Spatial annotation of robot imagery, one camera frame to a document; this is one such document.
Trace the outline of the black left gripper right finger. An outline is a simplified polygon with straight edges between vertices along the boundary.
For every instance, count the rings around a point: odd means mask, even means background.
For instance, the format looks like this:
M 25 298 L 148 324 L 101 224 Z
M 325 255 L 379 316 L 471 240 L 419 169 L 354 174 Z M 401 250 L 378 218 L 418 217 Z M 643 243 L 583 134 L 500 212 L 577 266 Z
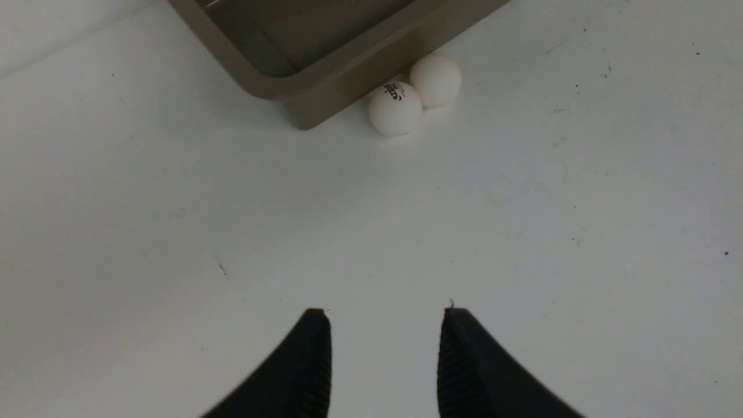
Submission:
M 437 367 L 440 417 L 581 417 L 515 360 L 470 310 L 444 309 Z

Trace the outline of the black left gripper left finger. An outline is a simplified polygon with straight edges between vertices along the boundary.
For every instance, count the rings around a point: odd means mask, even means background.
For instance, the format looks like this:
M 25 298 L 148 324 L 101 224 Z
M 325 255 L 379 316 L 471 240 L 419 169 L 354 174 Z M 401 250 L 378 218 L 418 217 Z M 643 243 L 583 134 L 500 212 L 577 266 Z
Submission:
M 331 323 L 308 308 L 286 338 L 204 417 L 326 417 L 332 390 Z

